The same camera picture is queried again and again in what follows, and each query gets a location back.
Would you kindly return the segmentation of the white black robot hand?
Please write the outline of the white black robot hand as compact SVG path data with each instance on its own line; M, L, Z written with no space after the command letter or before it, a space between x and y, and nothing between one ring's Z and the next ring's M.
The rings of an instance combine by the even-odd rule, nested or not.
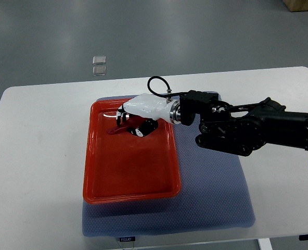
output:
M123 103L116 112L117 126L132 116L140 116L146 120L130 134L145 137L158 128L158 120L170 124L179 124L179 101L151 94L141 94Z

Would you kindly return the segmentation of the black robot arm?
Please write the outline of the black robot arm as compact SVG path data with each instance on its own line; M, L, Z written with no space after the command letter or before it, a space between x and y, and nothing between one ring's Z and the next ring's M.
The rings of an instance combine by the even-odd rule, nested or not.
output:
M308 112L286 111L269 97L233 106L214 93L191 90L176 96L179 102L169 116L190 126L199 115L200 134L195 141L202 148L240 156L249 156L265 144L308 151Z

